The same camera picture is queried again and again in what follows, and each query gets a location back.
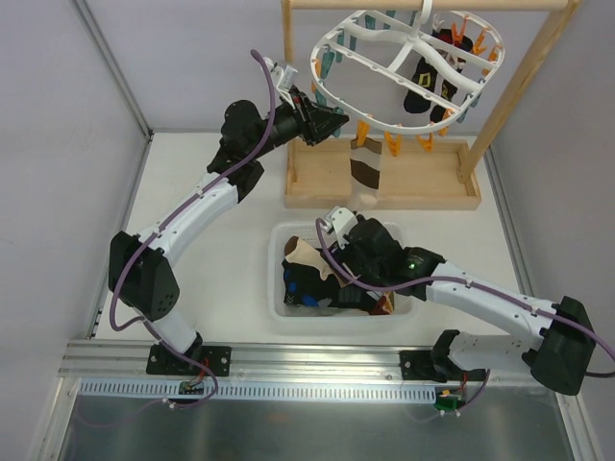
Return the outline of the beige brown patterned sock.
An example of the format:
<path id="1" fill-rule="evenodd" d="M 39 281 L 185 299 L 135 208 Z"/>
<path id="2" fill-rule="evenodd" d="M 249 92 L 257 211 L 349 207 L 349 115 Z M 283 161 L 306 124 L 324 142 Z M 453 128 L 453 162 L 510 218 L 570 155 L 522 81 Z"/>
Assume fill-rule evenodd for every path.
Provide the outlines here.
<path id="1" fill-rule="evenodd" d="M 379 200 L 382 143 L 366 137 L 362 144 L 350 143 L 351 195 L 348 208 L 361 211 L 374 208 Z"/>

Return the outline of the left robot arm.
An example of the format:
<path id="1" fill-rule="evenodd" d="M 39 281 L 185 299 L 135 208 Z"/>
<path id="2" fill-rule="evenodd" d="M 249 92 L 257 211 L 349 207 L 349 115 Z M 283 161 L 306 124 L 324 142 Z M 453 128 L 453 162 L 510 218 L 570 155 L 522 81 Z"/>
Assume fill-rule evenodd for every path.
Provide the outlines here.
<path id="1" fill-rule="evenodd" d="M 177 208 L 136 233 L 119 232 L 110 245 L 108 287 L 114 302 L 132 308 L 158 340 L 171 347 L 168 361 L 179 373 L 201 365 L 202 337 L 176 303 L 180 288 L 173 268 L 202 231 L 255 188 L 264 169 L 259 158 L 295 138 L 308 146 L 327 140 L 348 115 L 312 102 L 297 87 L 274 104 L 266 118 L 250 101 L 230 104 L 219 148 L 206 174 Z"/>

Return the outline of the white plastic sock hanger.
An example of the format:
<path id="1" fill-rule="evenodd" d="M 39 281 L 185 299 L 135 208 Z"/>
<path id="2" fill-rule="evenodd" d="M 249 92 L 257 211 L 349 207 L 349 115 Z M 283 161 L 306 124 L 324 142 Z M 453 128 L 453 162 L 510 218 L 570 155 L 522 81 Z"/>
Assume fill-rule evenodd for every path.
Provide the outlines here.
<path id="1" fill-rule="evenodd" d="M 371 14 L 379 20 L 375 31 L 364 27 L 363 16 Z M 471 38 L 474 46 L 471 52 L 465 52 L 431 35 L 433 29 L 451 29 L 456 23 L 460 27 L 463 17 L 469 17 L 465 35 Z M 363 70 L 374 77 L 379 77 L 401 90 L 403 107 L 408 90 L 411 90 L 432 102 L 432 106 L 446 109 L 444 119 L 438 123 L 430 121 L 430 110 L 425 113 L 412 114 L 405 111 L 407 120 L 394 120 L 388 115 L 376 115 L 364 104 L 335 89 L 328 79 L 318 78 L 319 61 L 322 49 L 330 47 L 336 52 L 336 61 L 344 61 L 355 70 Z M 462 71 L 458 73 L 444 59 L 439 50 L 444 50 L 456 58 L 466 60 Z M 359 10 L 351 13 L 332 30 L 325 33 L 314 45 L 310 55 L 310 72 L 312 89 L 317 98 L 326 100 L 335 108 L 350 114 L 353 118 L 363 120 L 385 134 L 415 136 L 427 141 L 435 135 L 443 136 L 454 123 L 465 120 L 468 112 L 475 108 L 486 87 L 504 63 L 504 40 L 499 31 L 482 17 L 466 11 L 438 11 L 431 1 L 425 1 L 417 11 L 403 18 L 393 11 Z M 438 79 L 434 92 L 422 88 L 410 79 L 415 72 L 418 61 L 424 58 L 436 68 Z M 457 87 L 457 93 L 451 101 L 440 96 L 444 80 Z"/>

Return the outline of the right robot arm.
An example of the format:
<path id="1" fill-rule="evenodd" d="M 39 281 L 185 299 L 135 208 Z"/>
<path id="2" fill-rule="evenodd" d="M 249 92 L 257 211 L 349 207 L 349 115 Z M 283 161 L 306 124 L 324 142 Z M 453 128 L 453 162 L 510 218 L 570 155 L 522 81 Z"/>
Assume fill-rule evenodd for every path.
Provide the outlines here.
<path id="1" fill-rule="evenodd" d="M 394 292 L 458 309 L 502 330 L 476 335 L 446 329 L 430 350 L 440 380 L 462 371 L 500 369 L 529 373 L 559 394 L 579 393 L 596 348 L 584 305 L 528 297 L 476 279 L 442 255 L 402 246 L 374 218 L 335 224 L 333 256 L 362 288 Z"/>

